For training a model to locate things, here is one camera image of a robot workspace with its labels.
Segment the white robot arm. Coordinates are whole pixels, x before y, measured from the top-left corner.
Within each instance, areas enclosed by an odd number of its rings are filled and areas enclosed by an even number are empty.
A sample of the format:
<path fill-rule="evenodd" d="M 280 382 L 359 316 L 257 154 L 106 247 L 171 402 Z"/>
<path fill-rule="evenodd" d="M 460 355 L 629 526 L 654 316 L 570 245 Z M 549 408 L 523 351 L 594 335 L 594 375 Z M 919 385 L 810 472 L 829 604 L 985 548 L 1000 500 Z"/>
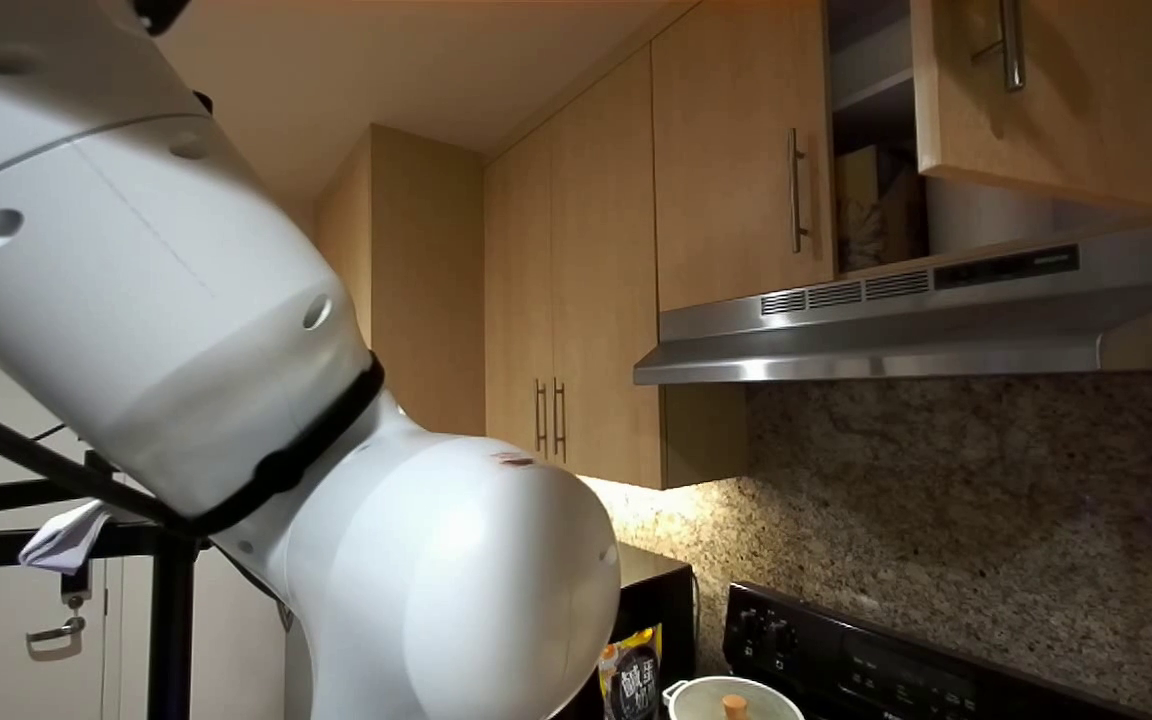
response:
<path fill-rule="evenodd" d="M 0 368 L 291 614 L 314 720 L 549 720 L 614 637 L 598 492 L 408 420 L 135 0 L 0 0 Z"/>

